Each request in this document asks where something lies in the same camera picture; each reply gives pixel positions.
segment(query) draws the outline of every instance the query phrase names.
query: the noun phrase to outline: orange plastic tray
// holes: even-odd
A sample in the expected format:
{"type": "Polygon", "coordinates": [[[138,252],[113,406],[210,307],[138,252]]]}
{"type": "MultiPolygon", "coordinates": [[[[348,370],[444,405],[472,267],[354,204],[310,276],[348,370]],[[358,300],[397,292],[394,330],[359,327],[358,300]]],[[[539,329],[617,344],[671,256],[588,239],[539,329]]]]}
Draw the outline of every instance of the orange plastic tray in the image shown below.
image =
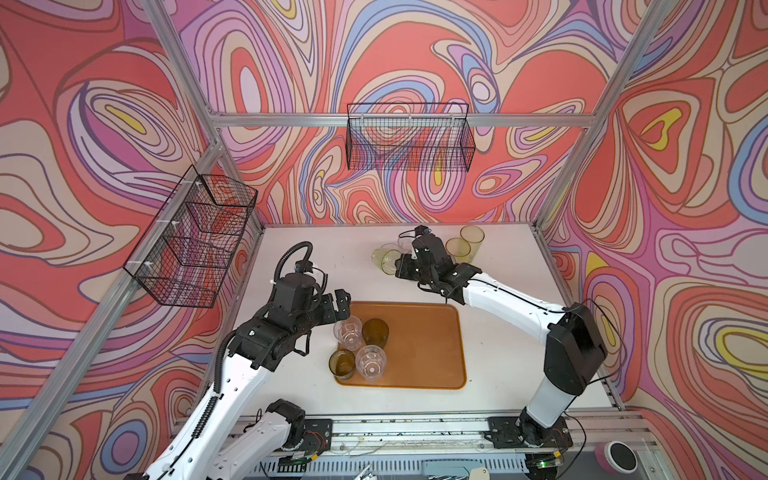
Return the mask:
{"type": "Polygon", "coordinates": [[[380,318],[389,326],[384,346],[387,366],[381,378],[367,382],[359,374],[336,380],[348,386],[458,390],[467,382],[458,310],[442,303],[352,302],[365,323],[380,318]]]}

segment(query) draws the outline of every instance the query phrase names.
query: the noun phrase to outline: table surface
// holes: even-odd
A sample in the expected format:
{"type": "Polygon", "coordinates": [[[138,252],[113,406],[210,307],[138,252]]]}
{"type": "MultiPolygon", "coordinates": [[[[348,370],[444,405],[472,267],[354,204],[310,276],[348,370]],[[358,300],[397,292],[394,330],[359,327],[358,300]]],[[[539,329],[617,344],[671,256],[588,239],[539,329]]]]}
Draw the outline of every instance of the table surface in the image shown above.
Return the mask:
{"type": "MultiPolygon", "coordinates": [[[[312,242],[311,260],[329,275],[326,292],[342,288],[352,300],[440,303],[441,297],[422,292],[414,282],[377,270],[371,252],[397,241],[407,226],[386,227],[269,227],[266,228],[253,272],[243,297],[236,326],[269,299],[275,265],[292,245],[312,242]]],[[[435,225],[432,232],[443,241],[458,237],[460,226],[435,225]]],[[[485,241],[474,264],[496,280],[553,303],[562,297],[527,224],[482,225],[485,241]]],[[[295,254],[286,263],[300,258],[295,254]]],[[[484,412],[522,409],[544,377],[544,347],[516,327],[483,310],[458,305],[467,383],[460,390],[366,388],[341,386],[328,370],[328,357],[336,350],[333,326],[316,327],[310,354],[283,358],[274,375],[261,388],[243,415],[254,415],[283,398],[308,415],[417,412],[484,412]]],[[[611,403],[596,382],[576,398],[573,408],[607,408],[611,403]]]]}

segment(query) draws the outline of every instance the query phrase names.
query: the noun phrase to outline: perforated metal strip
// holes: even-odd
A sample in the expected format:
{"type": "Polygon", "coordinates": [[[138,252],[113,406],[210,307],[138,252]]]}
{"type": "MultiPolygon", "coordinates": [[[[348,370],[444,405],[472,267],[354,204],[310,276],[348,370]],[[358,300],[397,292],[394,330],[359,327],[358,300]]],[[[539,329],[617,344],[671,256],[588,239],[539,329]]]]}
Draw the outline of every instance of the perforated metal strip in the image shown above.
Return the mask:
{"type": "MultiPolygon", "coordinates": [[[[428,460],[476,460],[481,462],[491,474],[526,473],[525,454],[489,453],[481,455],[361,455],[345,457],[341,455],[321,456],[308,464],[306,472],[278,472],[277,458],[269,458],[263,463],[270,477],[354,477],[368,464],[375,475],[421,475],[422,463],[428,460]]],[[[247,478],[263,478],[260,467],[247,478]]]]}

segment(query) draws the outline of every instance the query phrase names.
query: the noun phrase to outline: black wire basket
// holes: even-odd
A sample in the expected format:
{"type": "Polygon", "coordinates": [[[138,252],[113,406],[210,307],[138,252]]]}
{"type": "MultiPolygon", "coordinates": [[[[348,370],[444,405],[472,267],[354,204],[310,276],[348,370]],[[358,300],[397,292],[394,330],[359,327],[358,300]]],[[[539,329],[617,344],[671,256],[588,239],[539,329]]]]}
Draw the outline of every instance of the black wire basket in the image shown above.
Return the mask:
{"type": "Polygon", "coordinates": [[[466,103],[347,104],[350,170],[469,171],[475,138],[466,103]]]}
{"type": "Polygon", "coordinates": [[[130,260],[124,268],[160,305],[212,308],[257,194],[224,175],[198,174],[138,269],[130,260]]]}

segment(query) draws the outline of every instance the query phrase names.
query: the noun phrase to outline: patterned wall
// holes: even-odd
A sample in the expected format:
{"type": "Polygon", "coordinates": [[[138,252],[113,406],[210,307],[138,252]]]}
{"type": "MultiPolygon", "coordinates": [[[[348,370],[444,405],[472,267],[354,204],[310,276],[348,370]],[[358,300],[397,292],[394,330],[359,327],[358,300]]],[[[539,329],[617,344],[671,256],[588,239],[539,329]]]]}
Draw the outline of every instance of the patterned wall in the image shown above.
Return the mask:
{"type": "MultiPolygon", "coordinates": [[[[463,100],[474,112],[594,108],[642,1],[167,2],[203,92],[226,112],[463,100]]],[[[265,223],[530,221],[577,136],[479,128],[468,174],[350,173],[346,129],[231,128],[265,223]]]]}
{"type": "MultiPolygon", "coordinates": [[[[139,4],[0,1],[0,441],[206,147],[139,4]]],[[[167,444],[252,244],[212,310],[134,298],[29,478],[122,478],[167,444]]]]}
{"type": "Polygon", "coordinates": [[[768,478],[767,138],[768,5],[679,2],[546,230],[681,478],[768,478]]]}

